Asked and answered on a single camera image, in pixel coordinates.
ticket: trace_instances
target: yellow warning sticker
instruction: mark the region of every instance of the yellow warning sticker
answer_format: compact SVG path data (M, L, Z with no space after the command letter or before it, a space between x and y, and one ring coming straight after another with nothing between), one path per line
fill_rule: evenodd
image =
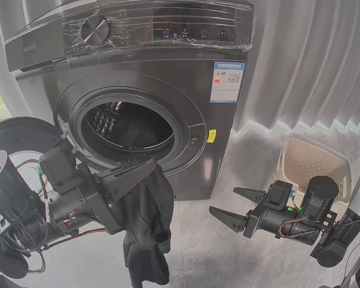
M208 140L206 140L207 143L213 143L216 138L216 129L212 129L209 131Z

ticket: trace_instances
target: qr code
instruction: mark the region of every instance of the qr code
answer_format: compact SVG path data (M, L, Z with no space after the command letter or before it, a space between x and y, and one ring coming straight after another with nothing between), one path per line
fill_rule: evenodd
M228 73L228 83L240 84L241 73Z

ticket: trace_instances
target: control panel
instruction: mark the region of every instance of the control panel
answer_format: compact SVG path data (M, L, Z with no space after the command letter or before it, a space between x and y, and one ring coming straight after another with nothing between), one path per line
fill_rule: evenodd
M245 49L251 45L253 8L227 3L134 2L62 17L67 57L137 49L197 45Z

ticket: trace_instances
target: black cloth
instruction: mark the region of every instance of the black cloth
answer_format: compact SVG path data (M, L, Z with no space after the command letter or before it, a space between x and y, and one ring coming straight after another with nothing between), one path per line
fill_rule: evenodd
M121 162L123 168L135 163ZM143 281L159 285L169 282L168 264L164 253L171 249L169 225L173 215L174 194L163 175L155 170L119 201L111 204L119 225L126 230L123 251L134 288Z

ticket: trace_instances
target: energy label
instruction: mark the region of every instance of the energy label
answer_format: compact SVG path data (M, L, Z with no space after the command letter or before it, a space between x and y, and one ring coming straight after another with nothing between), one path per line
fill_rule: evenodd
M210 102L237 102L244 70L245 63L215 62Z

